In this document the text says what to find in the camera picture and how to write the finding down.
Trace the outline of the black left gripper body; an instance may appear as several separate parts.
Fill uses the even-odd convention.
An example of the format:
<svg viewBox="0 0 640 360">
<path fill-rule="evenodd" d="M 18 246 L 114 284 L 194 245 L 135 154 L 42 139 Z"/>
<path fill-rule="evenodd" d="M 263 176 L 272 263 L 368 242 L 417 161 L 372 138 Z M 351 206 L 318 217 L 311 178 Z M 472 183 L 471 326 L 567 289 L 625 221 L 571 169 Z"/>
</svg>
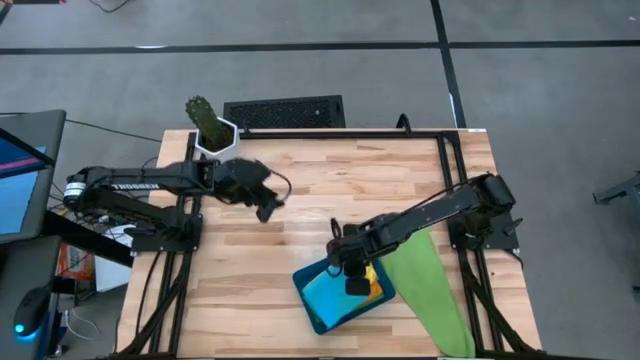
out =
<svg viewBox="0 0 640 360">
<path fill-rule="evenodd" d="M 214 196 L 228 204 L 266 206 L 273 191 L 264 185 L 271 171 L 257 160 L 234 158 L 214 169 Z"/>
</svg>

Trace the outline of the black computer mouse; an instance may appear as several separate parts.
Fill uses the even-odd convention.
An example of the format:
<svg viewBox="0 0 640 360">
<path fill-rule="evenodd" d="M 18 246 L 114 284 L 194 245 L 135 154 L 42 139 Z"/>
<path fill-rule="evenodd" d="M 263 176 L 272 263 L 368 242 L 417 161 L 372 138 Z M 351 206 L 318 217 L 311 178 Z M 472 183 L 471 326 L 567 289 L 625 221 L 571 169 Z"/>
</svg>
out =
<svg viewBox="0 0 640 360">
<path fill-rule="evenodd" d="M 40 327 L 48 309 L 50 291 L 47 286 L 29 290 L 14 313 L 14 333 L 19 337 L 33 335 Z"/>
</svg>

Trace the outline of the black keyboard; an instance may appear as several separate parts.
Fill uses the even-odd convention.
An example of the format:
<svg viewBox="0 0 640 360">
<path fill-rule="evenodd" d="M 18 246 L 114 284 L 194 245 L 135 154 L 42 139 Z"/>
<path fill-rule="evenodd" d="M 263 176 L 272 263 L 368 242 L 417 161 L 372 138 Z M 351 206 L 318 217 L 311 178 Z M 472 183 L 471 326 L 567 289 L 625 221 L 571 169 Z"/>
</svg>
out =
<svg viewBox="0 0 640 360">
<path fill-rule="evenodd" d="M 249 130 L 346 127 L 341 95 L 226 102 L 223 118 Z"/>
</svg>

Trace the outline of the computer monitor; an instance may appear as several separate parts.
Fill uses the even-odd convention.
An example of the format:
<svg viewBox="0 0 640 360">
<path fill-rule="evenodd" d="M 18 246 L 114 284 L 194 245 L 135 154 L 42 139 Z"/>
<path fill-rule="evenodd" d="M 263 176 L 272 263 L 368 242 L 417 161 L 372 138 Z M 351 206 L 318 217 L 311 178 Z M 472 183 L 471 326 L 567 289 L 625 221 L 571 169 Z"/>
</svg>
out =
<svg viewBox="0 0 640 360">
<path fill-rule="evenodd" d="M 0 116 L 0 244 L 42 229 L 67 114 Z"/>
</svg>

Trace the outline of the black desk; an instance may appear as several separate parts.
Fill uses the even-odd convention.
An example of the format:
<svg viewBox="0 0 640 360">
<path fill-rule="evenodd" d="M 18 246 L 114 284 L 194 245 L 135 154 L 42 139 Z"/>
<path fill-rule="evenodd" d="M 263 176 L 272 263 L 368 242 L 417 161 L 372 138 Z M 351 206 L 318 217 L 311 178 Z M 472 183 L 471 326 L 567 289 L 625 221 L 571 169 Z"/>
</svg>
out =
<svg viewBox="0 0 640 360">
<path fill-rule="evenodd" d="M 51 335 L 56 333 L 58 296 L 47 295 L 40 325 L 27 337 L 15 332 L 14 314 L 28 291 L 47 285 L 54 278 L 59 245 L 58 236 L 49 236 L 0 247 L 6 254 L 0 269 L 0 360 L 48 360 Z"/>
</svg>

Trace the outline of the yellow microfiber towel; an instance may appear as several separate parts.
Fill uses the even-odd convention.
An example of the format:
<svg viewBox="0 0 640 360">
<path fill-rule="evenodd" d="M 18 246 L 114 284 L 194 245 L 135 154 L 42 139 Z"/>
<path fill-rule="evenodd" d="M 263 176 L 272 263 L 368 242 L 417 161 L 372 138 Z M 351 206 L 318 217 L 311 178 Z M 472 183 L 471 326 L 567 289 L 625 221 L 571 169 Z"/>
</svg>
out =
<svg viewBox="0 0 640 360">
<path fill-rule="evenodd" d="M 379 277 L 372 263 L 368 264 L 365 268 L 365 278 L 369 281 L 370 290 L 372 293 L 379 293 L 382 291 L 379 283 Z"/>
</svg>

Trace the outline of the blue microfiber towel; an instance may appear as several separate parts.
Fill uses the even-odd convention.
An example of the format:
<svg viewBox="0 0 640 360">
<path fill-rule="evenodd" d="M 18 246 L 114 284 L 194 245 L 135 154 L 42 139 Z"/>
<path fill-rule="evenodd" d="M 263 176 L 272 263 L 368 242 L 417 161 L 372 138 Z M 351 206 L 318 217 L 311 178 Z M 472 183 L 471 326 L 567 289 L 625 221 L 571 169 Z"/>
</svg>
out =
<svg viewBox="0 0 640 360">
<path fill-rule="evenodd" d="M 368 300 L 368 295 L 346 292 L 344 276 L 329 277 L 322 273 L 302 289 L 303 299 L 317 318 L 327 327 L 334 327 L 341 319 Z"/>
</svg>

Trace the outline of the teal plastic bin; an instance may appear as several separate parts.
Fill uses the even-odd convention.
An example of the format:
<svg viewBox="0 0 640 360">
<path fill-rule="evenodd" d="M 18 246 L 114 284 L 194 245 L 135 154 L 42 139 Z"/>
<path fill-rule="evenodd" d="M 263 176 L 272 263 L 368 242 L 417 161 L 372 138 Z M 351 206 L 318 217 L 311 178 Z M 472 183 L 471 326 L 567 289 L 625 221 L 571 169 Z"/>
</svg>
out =
<svg viewBox="0 0 640 360">
<path fill-rule="evenodd" d="M 316 279 L 317 277 L 319 277 L 322 273 L 326 273 L 329 277 L 340 277 L 340 276 L 344 276 L 346 277 L 344 274 L 340 274 L 338 275 L 338 268 L 337 267 L 333 267 L 329 265 L 329 261 L 326 259 L 320 260 L 316 263 L 313 263 L 303 269 L 300 269 L 298 271 L 296 271 L 293 276 L 293 282 L 294 285 L 298 291 L 298 294 L 302 300 L 302 303 L 304 305 L 304 308 L 307 312 L 307 315 L 309 317 L 309 320 L 312 324 L 312 327 L 315 331 L 316 334 L 318 335 L 324 335 L 332 330 L 334 330 L 335 328 L 345 324 L 346 322 L 358 317 L 359 315 L 362 315 L 372 309 L 374 309 L 375 307 L 382 305 L 388 301 L 390 301 L 391 299 L 393 299 L 396 295 L 396 291 L 392 285 L 391 280 L 389 279 L 389 277 L 387 276 L 386 271 L 384 270 L 383 265 L 381 264 L 381 262 L 379 260 L 374 260 L 372 262 L 377 275 L 379 277 L 379 283 L 380 286 L 382 287 L 383 291 L 384 291 L 384 297 L 380 298 L 378 301 L 375 302 L 371 302 L 369 304 L 366 304 L 366 302 L 360 304 L 356 309 L 354 309 L 353 311 L 351 311 L 349 314 L 347 314 L 346 316 L 344 316 L 340 322 L 338 322 L 334 327 L 331 328 L 327 328 L 318 318 L 317 316 L 313 313 L 313 311 L 311 310 L 310 306 L 306 303 L 306 301 L 303 299 L 303 295 L 302 295 L 302 289 L 309 284 L 312 280 Z"/>
</svg>

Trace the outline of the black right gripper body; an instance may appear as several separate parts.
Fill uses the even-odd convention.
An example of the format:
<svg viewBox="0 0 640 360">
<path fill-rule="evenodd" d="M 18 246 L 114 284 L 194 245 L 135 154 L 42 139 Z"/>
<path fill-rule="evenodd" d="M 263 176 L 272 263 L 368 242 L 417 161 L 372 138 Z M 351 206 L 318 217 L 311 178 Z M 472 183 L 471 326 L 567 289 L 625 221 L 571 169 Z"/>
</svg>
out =
<svg viewBox="0 0 640 360">
<path fill-rule="evenodd" d="M 384 246 L 370 229 L 332 224 L 331 232 L 333 238 L 326 245 L 327 259 L 347 277 L 364 277 L 366 266 L 384 255 Z"/>
</svg>

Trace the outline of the black aluminium table frame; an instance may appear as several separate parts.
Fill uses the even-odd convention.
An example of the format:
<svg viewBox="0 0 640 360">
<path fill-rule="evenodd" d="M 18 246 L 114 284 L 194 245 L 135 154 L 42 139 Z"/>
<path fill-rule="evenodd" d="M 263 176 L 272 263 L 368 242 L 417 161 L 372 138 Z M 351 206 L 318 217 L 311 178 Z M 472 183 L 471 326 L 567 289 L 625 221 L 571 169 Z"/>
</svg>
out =
<svg viewBox="0 0 640 360">
<path fill-rule="evenodd" d="M 329 222 L 402 211 L 456 181 L 496 168 L 483 130 L 440 146 L 419 129 L 253 131 L 244 157 L 277 172 L 286 205 L 261 223 L 251 208 L 202 202 L 202 239 L 186 288 L 181 358 L 436 357 L 439 349 L 401 297 L 325 335 L 315 333 L 292 276 L 320 260 Z"/>
</svg>

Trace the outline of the orange printed bag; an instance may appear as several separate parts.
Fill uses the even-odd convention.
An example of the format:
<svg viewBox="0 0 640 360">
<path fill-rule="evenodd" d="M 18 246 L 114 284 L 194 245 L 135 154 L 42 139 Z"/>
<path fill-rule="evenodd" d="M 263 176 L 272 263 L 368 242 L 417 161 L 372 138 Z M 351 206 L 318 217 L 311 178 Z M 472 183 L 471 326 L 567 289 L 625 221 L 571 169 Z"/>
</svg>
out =
<svg viewBox="0 0 640 360">
<path fill-rule="evenodd" d="M 59 248 L 56 274 L 74 280 L 92 281 L 95 274 L 94 255 L 62 243 Z"/>
</svg>

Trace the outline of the green microfiber towel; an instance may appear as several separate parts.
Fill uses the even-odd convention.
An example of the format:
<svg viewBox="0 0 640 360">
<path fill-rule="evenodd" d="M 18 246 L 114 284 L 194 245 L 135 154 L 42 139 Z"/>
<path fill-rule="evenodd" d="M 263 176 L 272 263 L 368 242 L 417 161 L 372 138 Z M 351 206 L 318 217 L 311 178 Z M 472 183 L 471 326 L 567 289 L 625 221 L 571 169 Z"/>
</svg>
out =
<svg viewBox="0 0 640 360">
<path fill-rule="evenodd" d="M 474 338 L 427 230 L 412 234 L 396 251 L 382 257 L 381 263 L 396 292 L 442 353 L 476 355 Z"/>
</svg>

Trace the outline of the green cactus plant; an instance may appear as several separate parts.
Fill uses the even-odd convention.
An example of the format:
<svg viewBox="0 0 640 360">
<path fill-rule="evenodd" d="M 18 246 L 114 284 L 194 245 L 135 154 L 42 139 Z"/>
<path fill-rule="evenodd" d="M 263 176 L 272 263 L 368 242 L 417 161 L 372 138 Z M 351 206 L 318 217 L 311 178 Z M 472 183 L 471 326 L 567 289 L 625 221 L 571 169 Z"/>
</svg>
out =
<svg viewBox="0 0 640 360">
<path fill-rule="evenodd" d="M 200 131 L 201 144 L 205 149 L 217 152 L 232 143 L 232 130 L 218 120 L 206 98 L 199 95 L 191 97 L 185 104 L 185 111 Z"/>
</svg>

